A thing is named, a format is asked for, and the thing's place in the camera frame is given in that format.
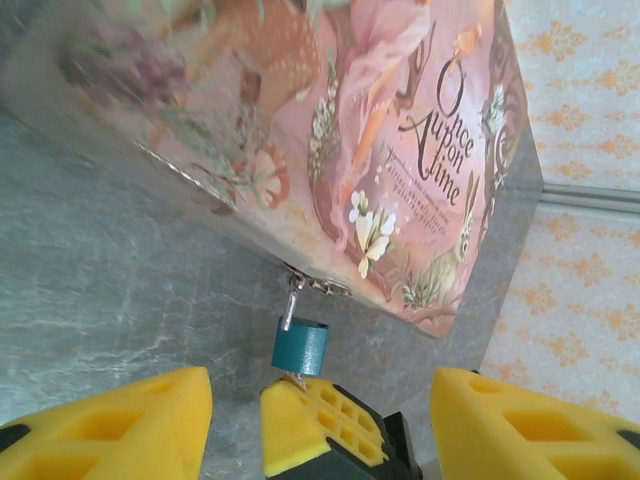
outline yellow foam pad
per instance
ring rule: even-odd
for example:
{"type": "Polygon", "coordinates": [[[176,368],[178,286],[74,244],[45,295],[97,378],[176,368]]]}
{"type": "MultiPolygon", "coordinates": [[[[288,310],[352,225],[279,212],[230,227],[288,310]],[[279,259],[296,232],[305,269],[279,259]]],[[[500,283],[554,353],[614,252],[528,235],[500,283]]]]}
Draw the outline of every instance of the yellow foam pad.
{"type": "Polygon", "coordinates": [[[212,407],[191,367],[27,415],[4,426],[31,432],[0,453],[0,478],[196,480],[212,407]]]}
{"type": "Polygon", "coordinates": [[[431,417],[445,480],[637,480],[640,426],[465,370],[436,370],[431,417]]]}
{"type": "Polygon", "coordinates": [[[302,465],[331,446],[331,438],[373,467],[388,460],[382,434],[365,409],[328,380],[305,378],[306,391],[283,379],[260,395],[264,474],[273,477],[302,465]]]}

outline marble countertop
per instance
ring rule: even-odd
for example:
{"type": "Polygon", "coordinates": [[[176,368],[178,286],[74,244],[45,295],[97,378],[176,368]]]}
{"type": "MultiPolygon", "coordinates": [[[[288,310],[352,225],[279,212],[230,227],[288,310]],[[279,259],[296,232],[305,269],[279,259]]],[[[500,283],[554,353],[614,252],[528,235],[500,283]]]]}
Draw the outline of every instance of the marble countertop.
{"type": "MultiPolygon", "coordinates": [[[[258,395],[278,375],[285,270],[7,116],[0,138],[0,424],[203,365],[215,407],[201,478],[262,478],[258,395]]],[[[521,208],[509,195],[498,208],[521,208]]],[[[331,326],[324,376],[383,415],[401,410],[422,464],[435,456],[433,369],[480,365],[511,277],[487,272],[496,258],[515,265],[529,220],[517,235],[502,227],[502,247],[487,242],[442,340],[346,298],[302,295],[298,315],[331,326]]]]}

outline rabbit illustration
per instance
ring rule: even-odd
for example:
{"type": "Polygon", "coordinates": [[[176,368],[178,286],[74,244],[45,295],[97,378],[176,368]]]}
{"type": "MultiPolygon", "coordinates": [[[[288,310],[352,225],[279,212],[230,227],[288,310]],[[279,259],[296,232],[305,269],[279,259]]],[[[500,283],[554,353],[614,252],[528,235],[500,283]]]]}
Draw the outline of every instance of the rabbit illustration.
{"type": "Polygon", "coordinates": [[[456,243],[446,252],[437,256],[425,273],[425,284],[430,285],[434,292],[434,306],[441,308],[446,305],[447,295],[456,281],[458,268],[464,262],[471,239],[471,224],[473,222],[473,206],[476,201],[479,178],[475,179],[473,172],[469,174],[469,187],[465,201],[464,221],[456,243]]]}

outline gray marble surface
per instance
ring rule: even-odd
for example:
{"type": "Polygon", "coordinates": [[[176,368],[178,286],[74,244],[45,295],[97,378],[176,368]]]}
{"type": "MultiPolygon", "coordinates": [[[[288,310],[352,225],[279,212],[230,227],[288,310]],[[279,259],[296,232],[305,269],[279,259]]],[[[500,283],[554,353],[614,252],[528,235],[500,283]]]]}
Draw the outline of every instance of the gray marble surface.
{"type": "MultiPolygon", "coordinates": [[[[262,478],[258,394],[286,273],[0,114],[0,424],[185,365],[209,369],[214,418],[202,478],[262,478]]],[[[540,190],[530,133],[499,198],[452,334],[435,340],[345,298],[306,292],[331,325],[324,376],[408,417],[435,456],[439,365],[477,368],[540,190]]]]}

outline wallpaper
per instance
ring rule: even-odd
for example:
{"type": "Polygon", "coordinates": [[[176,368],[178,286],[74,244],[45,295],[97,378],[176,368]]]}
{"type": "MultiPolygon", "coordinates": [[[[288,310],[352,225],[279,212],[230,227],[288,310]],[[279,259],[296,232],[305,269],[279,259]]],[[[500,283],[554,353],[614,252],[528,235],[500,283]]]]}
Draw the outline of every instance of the wallpaper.
{"type": "Polygon", "coordinates": [[[483,374],[640,423],[640,219],[540,205],[483,374]]]}
{"type": "Polygon", "coordinates": [[[634,0],[506,0],[547,182],[640,190],[634,0]]]}

